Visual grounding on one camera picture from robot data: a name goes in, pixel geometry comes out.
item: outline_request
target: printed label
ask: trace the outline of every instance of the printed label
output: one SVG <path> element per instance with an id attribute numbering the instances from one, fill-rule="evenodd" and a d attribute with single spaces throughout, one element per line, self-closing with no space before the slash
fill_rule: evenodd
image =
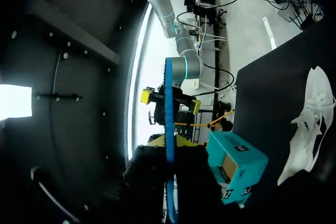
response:
<path id="1" fill-rule="evenodd" d="M 232 192 L 233 190 L 226 190 L 225 195 L 222 199 L 228 199 L 231 196 Z"/>
<path id="2" fill-rule="evenodd" d="M 234 146 L 234 148 L 239 151 L 239 152 L 245 152 L 245 151 L 248 151 L 248 148 L 243 146 L 243 145 L 237 145 L 237 146 Z"/>

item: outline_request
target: teal box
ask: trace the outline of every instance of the teal box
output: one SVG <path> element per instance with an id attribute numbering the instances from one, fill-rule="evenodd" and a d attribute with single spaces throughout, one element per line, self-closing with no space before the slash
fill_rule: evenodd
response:
<path id="1" fill-rule="evenodd" d="M 233 132 L 210 132 L 208 163 L 222 186 L 225 204 L 244 204 L 259 182 L 268 157 Z"/>

